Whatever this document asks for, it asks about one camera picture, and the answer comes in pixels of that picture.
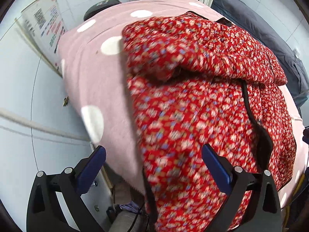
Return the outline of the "white notice board QR code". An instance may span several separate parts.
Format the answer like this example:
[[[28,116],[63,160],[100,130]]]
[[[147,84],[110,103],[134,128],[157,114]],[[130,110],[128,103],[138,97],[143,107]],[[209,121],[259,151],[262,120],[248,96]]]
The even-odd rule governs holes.
[[[57,0],[35,0],[14,19],[20,35],[30,49],[43,59],[58,76],[62,76],[58,43],[67,28]]]

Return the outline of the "black red helmet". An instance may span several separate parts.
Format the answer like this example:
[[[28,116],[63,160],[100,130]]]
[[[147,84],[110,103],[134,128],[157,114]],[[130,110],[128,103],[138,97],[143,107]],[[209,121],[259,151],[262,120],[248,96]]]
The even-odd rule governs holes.
[[[98,14],[99,12],[108,9],[112,6],[121,4],[120,0],[103,0],[101,2],[96,3],[95,5],[91,6],[84,14],[83,20],[87,21],[94,15]]]

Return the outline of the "white pipe on wall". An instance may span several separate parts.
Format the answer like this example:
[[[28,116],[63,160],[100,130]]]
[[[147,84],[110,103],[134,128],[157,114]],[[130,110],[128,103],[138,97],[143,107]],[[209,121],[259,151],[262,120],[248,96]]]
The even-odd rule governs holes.
[[[2,107],[1,107],[1,117],[10,122],[16,123],[18,125],[32,128],[37,131],[45,132],[47,134],[65,137],[65,138],[71,138],[75,140],[90,141],[89,137],[79,136],[79,135],[71,134],[68,132],[60,131],[60,130],[57,130],[51,127],[43,126],[37,122],[33,122],[31,120],[28,120],[27,118],[21,117],[13,112],[10,112]]]

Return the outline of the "grey blanket on bed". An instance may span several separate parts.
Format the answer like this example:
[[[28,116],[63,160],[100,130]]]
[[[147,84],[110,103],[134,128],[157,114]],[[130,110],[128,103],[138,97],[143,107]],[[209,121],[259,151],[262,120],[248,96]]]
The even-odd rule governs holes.
[[[303,62],[288,44],[260,15],[240,0],[213,0],[211,8],[248,31],[274,53],[288,79],[287,87],[296,107],[300,108],[308,100],[308,75]]]

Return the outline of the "red floral quilted jacket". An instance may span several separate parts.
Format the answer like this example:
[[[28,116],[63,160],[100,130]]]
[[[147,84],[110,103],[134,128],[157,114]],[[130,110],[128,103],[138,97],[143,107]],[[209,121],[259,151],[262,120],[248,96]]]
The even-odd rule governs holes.
[[[247,172],[293,175],[296,141],[273,52],[234,24],[192,11],[122,31],[127,86],[156,231],[203,231],[225,200],[202,147]]]

